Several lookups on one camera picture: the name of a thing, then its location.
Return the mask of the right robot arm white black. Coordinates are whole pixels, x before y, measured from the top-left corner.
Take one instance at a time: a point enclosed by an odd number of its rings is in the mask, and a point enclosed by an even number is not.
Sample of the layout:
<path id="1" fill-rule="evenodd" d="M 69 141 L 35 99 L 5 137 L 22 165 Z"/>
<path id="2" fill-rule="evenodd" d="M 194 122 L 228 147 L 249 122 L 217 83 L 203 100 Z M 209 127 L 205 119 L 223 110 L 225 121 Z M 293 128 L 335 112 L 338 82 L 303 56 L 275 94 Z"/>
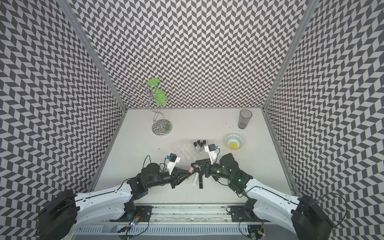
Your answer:
<path id="1" fill-rule="evenodd" d="M 232 154 L 218 163 L 198 160 L 192 168 L 205 177 L 224 178 L 229 188 L 252 203 L 252 212 L 260 220 L 277 224 L 300 240 L 327 240 L 336 225 L 309 196 L 290 196 L 270 188 L 239 168 Z"/>

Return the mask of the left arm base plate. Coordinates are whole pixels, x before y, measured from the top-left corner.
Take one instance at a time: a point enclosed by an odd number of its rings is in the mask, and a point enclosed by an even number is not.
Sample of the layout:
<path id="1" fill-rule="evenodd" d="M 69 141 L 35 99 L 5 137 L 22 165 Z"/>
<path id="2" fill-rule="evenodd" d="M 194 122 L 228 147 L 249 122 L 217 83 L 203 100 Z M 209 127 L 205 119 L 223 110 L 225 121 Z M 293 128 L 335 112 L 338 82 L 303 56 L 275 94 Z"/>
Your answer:
<path id="1" fill-rule="evenodd" d="M 153 206 L 144 205 L 136 206 L 136 210 L 128 210 L 123 213 L 121 217 L 116 220 L 109 220 L 109 222 L 128 223 L 133 222 L 134 218 L 139 218 L 139 222 L 149 222 L 152 215 Z"/>

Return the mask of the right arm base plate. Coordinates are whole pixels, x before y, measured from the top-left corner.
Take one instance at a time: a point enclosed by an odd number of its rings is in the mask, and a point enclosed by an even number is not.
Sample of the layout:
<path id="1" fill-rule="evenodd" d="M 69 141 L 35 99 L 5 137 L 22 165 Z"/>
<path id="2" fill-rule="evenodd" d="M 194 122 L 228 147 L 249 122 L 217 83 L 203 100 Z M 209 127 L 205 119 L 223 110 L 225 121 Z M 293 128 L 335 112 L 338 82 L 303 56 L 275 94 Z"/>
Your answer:
<path id="1" fill-rule="evenodd" d="M 255 213 L 246 208 L 245 206 L 229 206 L 226 208 L 228 214 L 231 216 L 232 222 L 254 222 L 261 223 L 262 220 L 259 219 Z"/>

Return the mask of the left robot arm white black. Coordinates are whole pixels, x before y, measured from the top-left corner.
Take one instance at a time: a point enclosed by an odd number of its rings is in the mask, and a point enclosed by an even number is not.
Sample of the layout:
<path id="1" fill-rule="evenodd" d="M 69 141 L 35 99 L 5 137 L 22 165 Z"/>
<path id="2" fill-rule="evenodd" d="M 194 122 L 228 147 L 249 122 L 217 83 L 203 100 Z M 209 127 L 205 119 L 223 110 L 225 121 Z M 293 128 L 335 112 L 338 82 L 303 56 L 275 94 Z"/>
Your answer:
<path id="1" fill-rule="evenodd" d="M 91 224 L 125 221 L 133 212 L 134 201 L 147 195 L 150 188 L 167 184 L 175 188 L 190 175 L 177 167 L 161 172 L 158 164 L 151 163 L 116 187 L 90 193 L 60 192 L 39 212 L 36 234 L 41 240 L 61 240 Z"/>

